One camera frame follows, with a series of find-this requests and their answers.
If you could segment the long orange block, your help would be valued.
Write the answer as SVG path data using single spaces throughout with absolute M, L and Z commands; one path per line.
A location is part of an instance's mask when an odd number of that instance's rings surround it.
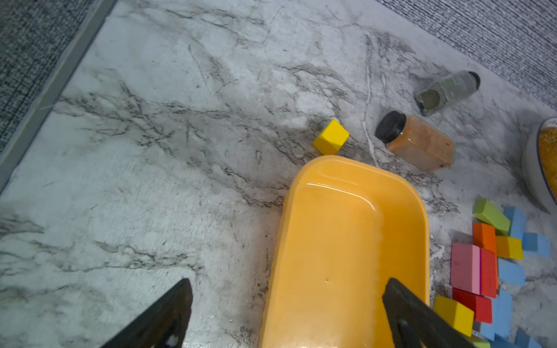
M 472 228 L 474 245 L 496 254 L 495 228 L 485 223 L 474 223 Z

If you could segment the green cube middle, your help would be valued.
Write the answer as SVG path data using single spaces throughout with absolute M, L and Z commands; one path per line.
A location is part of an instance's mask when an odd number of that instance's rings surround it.
M 490 342 L 477 336 L 464 336 L 464 339 L 475 348 L 491 348 Z

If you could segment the small red cube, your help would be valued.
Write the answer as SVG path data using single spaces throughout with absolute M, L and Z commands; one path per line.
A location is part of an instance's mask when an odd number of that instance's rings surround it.
M 490 298 L 453 288 L 453 299 L 473 311 L 474 321 L 493 323 L 493 301 Z

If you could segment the brown spice jar black lid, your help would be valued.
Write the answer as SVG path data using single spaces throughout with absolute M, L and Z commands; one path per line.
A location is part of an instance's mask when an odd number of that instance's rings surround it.
M 454 163 L 453 140 L 419 117 L 391 111 L 378 123 L 375 136 L 390 152 L 421 171 L 432 172 Z

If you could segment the blue block centre low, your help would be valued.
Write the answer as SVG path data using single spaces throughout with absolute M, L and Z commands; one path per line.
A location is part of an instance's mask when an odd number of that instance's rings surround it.
M 509 342 L 499 336 L 496 336 L 495 339 L 492 342 L 490 342 L 490 347 L 491 348 L 519 348 L 512 342 Z

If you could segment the clear spice jar green contents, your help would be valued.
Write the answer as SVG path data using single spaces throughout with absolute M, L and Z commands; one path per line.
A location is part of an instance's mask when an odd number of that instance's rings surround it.
M 468 99 L 480 85 L 481 78 L 476 72 L 462 70 L 429 82 L 414 94 L 414 99 L 421 113 L 431 116 Z

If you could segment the green block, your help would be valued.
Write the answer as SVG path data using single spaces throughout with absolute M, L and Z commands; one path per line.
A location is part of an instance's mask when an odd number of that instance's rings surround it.
M 478 198 L 474 203 L 473 216 L 494 227 L 498 235 L 510 236 L 510 220 L 490 200 Z

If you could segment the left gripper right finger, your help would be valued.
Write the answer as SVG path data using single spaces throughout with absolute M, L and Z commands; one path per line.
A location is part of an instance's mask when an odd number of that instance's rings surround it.
M 382 301 L 396 347 L 472 347 L 396 278 L 387 282 Z

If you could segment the yellow plastic tray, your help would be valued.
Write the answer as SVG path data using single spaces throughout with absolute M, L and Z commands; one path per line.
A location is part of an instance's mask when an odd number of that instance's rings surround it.
M 429 301 L 429 219 L 406 179 L 340 156 L 304 165 L 285 199 L 261 347 L 391 347 L 396 278 Z

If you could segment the pink block upper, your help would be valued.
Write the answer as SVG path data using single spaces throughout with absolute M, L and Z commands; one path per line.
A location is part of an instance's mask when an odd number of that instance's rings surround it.
M 473 244 L 451 246 L 451 286 L 480 294 L 480 248 Z

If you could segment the patterned bowl with yellow contents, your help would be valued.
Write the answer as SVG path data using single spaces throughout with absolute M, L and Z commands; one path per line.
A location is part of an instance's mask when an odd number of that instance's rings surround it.
M 556 215 L 556 117 L 533 128 L 522 152 L 522 172 L 535 200 Z

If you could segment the lone yellow cube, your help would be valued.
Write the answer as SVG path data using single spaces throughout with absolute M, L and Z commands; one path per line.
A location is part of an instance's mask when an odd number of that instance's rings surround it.
M 349 137 L 350 133 L 338 120 L 333 119 L 313 141 L 313 146 L 322 155 L 336 155 Z

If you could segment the blue cube centre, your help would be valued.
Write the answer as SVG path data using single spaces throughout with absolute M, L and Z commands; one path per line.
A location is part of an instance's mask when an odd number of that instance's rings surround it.
M 541 345 L 523 330 L 516 333 L 515 345 L 519 348 L 542 348 Z

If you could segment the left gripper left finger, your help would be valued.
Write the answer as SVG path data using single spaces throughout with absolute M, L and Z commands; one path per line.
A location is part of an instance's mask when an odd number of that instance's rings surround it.
M 183 278 L 102 348 L 181 347 L 192 303 L 191 283 Z

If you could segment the yellow cube middle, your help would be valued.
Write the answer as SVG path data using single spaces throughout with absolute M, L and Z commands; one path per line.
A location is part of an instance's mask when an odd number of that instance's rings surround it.
M 465 336 L 472 335 L 474 312 L 465 305 L 437 295 L 435 297 L 434 311 L 451 328 Z

